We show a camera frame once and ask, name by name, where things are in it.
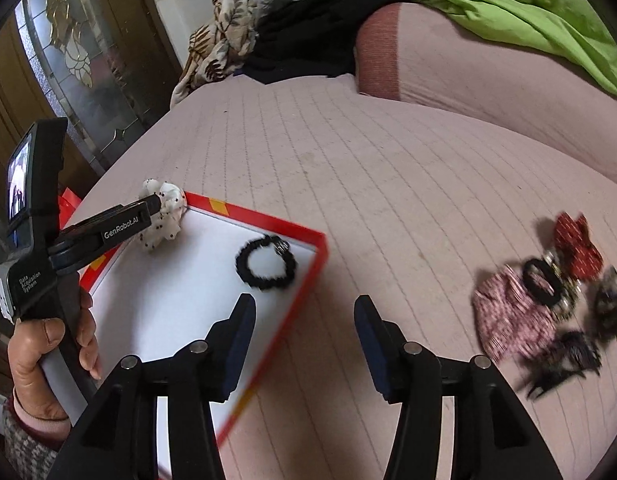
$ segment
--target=device screen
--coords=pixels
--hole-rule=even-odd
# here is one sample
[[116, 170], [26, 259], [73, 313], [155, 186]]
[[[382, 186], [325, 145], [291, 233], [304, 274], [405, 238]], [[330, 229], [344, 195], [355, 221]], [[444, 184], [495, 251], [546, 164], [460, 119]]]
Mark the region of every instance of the device screen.
[[26, 171], [28, 168], [31, 137], [20, 147], [8, 167], [8, 217], [12, 220], [26, 208]]

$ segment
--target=pink cuff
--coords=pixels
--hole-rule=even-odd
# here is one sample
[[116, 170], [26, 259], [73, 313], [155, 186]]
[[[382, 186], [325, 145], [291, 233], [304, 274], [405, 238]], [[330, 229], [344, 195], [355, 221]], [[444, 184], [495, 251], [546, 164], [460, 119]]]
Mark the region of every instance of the pink cuff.
[[13, 408], [21, 423], [26, 426], [30, 433], [34, 434], [33, 436], [64, 442], [70, 433], [71, 425], [67, 418], [64, 420], [43, 420], [29, 415], [20, 404], [15, 389], [13, 389]]

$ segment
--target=glass flower design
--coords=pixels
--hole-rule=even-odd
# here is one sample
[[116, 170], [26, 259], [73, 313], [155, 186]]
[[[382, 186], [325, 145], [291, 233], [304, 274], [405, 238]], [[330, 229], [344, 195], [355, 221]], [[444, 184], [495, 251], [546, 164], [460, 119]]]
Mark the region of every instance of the glass flower design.
[[46, 17], [52, 25], [50, 44], [64, 54], [68, 71], [92, 88], [91, 59], [80, 43], [81, 25], [71, 17], [68, 0], [46, 0]]

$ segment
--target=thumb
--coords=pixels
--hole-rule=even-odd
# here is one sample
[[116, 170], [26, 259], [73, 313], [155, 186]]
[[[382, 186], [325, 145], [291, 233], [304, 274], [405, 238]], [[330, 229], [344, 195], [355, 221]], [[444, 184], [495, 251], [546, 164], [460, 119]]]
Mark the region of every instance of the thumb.
[[37, 418], [66, 416], [38, 365], [44, 354], [57, 348], [65, 330], [61, 319], [20, 322], [8, 345], [8, 361], [17, 398], [23, 409]]

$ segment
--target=human hand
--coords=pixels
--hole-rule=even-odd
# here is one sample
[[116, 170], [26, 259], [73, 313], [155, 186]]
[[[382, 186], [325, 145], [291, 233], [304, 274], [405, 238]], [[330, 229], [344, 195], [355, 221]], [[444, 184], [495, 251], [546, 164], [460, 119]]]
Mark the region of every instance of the human hand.
[[[93, 306], [91, 295], [80, 287], [82, 311], [77, 325], [79, 362], [99, 380], [102, 378], [102, 364], [98, 355], [95, 338], [95, 319], [89, 308]], [[57, 348], [64, 337], [66, 328], [61, 319], [35, 319], [17, 321], [15, 333], [8, 344], [8, 362], [13, 375], [15, 393], [24, 411], [43, 420], [63, 420], [66, 412], [51, 391], [42, 369], [40, 358]]]

